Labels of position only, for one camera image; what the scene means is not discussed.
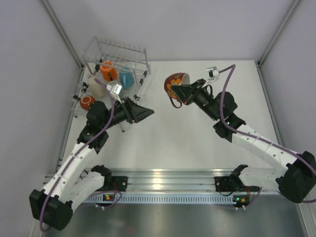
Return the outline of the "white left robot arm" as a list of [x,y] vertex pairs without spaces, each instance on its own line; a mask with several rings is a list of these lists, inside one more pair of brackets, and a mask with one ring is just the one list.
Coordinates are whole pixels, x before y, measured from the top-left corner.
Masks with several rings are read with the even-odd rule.
[[121,102],[112,101],[111,105],[108,109],[104,102],[95,101],[88,107],[86,125],[66,161],[41,190],[31,192],[32,215],[39,221],[42,232],[46,232],[45,226],[63,230],[75,210],[95,191],[121,192],[112,171],[103,165],[94,166],[82,180],[78,178],[107,142],[108,128],[124,121],[139,123],[153,115],[154,110],[136,104],[129,97]]

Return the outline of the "orange mug black handle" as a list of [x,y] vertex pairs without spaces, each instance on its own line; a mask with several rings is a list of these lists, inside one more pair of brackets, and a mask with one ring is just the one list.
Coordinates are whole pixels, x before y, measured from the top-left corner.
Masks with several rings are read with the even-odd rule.
[[115,81],[118,77],[117,71],[111,61],[104,61],[100,65],[100,71],[105,81]]

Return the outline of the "blue mug white interior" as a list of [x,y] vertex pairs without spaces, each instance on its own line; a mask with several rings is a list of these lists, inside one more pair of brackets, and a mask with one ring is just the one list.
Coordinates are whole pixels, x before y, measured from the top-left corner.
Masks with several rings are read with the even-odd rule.
[[128,67],[123,67],[119,73],[119,81],[125,90],[128,90],[134,85],[134,77]]

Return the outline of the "brown mug black interior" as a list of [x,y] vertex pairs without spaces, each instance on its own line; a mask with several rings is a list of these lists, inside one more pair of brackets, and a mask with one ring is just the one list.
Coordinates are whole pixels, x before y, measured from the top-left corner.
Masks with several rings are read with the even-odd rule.
[[86,95],[81,98],[79,104],[82,109],[84,109],[85,111],[88,111],[90,105],[93,104],[94,102],[95,102],[95,98],[93,96]]

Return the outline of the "red mug white interior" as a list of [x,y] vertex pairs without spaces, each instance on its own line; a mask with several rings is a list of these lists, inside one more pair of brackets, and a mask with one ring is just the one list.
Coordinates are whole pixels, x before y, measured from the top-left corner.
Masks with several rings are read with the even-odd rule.
[[172,106],[176,109],[182,107],[182,102],[172,90],[172,86],[190,84],[190,76],[187,73],[175,73],[168,76],[164,81],[164,91],[166,92]]

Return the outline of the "beige handleless cup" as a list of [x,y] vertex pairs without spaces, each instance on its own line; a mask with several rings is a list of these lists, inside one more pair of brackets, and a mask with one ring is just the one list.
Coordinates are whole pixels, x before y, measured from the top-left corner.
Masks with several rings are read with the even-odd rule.
[[104,97],[106,94],[104,91],[104,87],[100,85],[95,79],[96,77],[90,77],[88,79],[88,87],[90,88],[92,96],[96,99],[99,99]]

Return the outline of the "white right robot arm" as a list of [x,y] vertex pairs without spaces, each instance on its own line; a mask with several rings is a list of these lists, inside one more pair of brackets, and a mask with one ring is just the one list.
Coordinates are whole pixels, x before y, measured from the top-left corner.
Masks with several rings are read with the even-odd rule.
[[216,97],[204,88],[205,80],[192,84],[173,85],[171,89],[185,105],[196,104],[212,120],[217,135],[240,146],[270,165],[269,169],[239,165],[230,175],[234,190],[256,186],[278,191],[294,203],[306,202],[316,184],[316,159],[304,151],[298,153],[260,135],[234,114],[237,104],[229,92]]

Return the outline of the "grey green speckled mug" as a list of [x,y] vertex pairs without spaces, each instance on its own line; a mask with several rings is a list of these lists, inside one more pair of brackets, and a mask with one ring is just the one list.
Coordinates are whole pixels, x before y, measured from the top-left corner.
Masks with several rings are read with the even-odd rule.
[[119,82],[117,82],[117,81],[110,81],[109,83],[108,83],[108,86],[115,86],[115,85],[117,85],[117,84],[119,84]]

